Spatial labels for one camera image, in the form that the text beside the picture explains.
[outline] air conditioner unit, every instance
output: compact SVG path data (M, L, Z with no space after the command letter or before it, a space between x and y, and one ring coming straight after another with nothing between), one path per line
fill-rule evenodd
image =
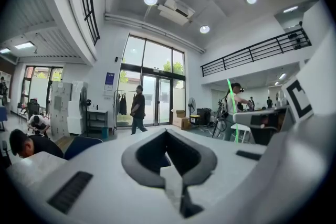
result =
M189 22L195 11L180 0L166 0L164 5L159 5L160 15L179 25Z

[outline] doorway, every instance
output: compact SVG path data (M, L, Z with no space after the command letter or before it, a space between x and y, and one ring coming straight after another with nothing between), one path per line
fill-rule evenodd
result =
M145 97L145 126L167 125L172 109L173 79L143 74L142 94Z

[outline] cardboard box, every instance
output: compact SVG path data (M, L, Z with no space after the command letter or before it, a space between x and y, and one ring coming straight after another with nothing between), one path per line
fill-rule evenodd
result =
M173 125L179 127L181 130L187 130L190 128L189 118L173 118Z
M185 110L172 109L173 119L174 118L185 118Z

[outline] person wearing vr headset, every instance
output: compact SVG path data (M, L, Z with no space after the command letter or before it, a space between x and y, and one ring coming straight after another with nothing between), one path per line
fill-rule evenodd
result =
M253 104L250 101L247 101L239 97L238 94L242 92L242 87L240 86L239 83L232 83L231 88L233 91L233 98L234 98L235 103L233 104L232 102L232 98L230 96L230 90L229 90L225 97L226 110L228 113L225 119L226 129L224 131L224 136L223 136L223 140L225 141L230 141L231 135L233 132L233 130L231 129L231 126L235 124L235 122L233 121L233 114L235 113L234 107L236 108L236 111L239 111L237 107L238 103L247 104L248 106L253 106Z

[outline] blue sign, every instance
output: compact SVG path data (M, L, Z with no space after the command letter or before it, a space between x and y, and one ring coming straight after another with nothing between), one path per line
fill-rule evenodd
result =
M113 85L114 73L106 73L105 85Z

